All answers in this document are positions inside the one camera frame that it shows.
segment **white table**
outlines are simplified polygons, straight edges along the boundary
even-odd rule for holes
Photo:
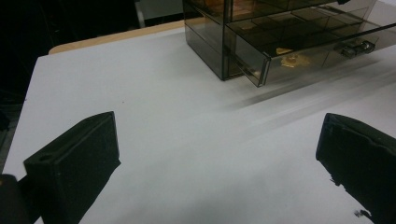
[[[5,173],[22,178],[28,156],[112,110],[122,165],[81,223],[371,223],[315,153],[328,112],[396,136],[395,57],[383,49],[257,89],[220,81],[183,28],[45,56]]]

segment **transparent drawer organizer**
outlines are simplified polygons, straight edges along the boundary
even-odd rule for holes
[[[396,43],[396,6],[375,0],[183,0],[188,44],[221,79],[260,87]]]

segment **drawer handle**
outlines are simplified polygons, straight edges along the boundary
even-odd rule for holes
[[[351,46],[345,46],[341,50],[341,54],[346,56],[349,59],[355,58],[356,56],[359,56],[364,53],[371,53],[375,49],[375,44],[364,40],[361,42],[361,44],[351,47]]]

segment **drawer compartment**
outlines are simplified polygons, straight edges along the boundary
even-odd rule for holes
[[[186,1],[208,20],[201,24],[223,28],[206,29],[218,37],[206,42],[222,55],[221,76],[238,67],[258,87],[396,42],[396,6],[375,0]]]

